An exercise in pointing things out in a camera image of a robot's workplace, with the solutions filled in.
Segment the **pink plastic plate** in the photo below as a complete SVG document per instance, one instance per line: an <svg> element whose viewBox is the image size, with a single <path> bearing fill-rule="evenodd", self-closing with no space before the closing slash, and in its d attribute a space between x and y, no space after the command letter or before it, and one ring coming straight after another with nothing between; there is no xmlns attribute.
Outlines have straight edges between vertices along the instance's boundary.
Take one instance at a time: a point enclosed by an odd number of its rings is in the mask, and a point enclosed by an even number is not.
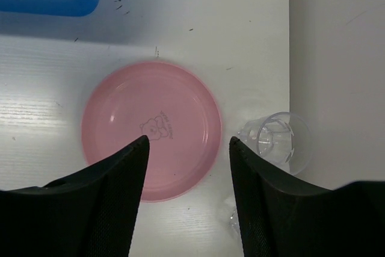
<svg viewBox="0 0 385 257"><path fill-rule="evenodd" d="M150 142L142 200L185 194L208 174L220 148L221 115L212 93L191 72L162 61L116 70L85 106L85 160L94 164L142 135Z"/></svg>

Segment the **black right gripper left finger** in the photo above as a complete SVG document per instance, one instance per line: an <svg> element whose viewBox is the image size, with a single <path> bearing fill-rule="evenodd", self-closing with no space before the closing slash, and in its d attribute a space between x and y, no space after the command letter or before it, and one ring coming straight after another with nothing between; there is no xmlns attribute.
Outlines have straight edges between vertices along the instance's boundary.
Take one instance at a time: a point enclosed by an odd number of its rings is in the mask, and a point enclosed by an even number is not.
<svg viewBox="0 0 385 257"><path fill-rule="evenodd" d="M141 136L42 187L1 192L2 256L128 256L149 160Z"/></svg>

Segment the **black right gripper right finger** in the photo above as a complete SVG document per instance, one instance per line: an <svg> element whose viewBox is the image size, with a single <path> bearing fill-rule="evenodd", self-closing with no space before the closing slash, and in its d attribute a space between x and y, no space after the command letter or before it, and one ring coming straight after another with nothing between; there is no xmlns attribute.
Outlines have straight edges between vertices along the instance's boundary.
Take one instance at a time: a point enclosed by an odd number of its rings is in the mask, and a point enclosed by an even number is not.
<svg viewBox="0 0 385 257"><path fill-rule="evenodd" d="M384 182L328 190L229 143L245 256L383 256Z"/></svg>

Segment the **clear plastic cup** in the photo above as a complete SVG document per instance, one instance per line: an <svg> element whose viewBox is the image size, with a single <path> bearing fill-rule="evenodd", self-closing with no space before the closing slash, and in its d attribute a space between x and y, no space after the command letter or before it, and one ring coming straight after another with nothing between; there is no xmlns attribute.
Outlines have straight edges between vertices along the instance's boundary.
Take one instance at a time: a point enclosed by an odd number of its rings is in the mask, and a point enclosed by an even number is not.
<svg viewBox="0 0 385 257"><path fill-rule="evenodd" d="M247 122L238 138L265 161L292 175L312 159L312 134L307 123L290 112L274 113Z"/></svg>

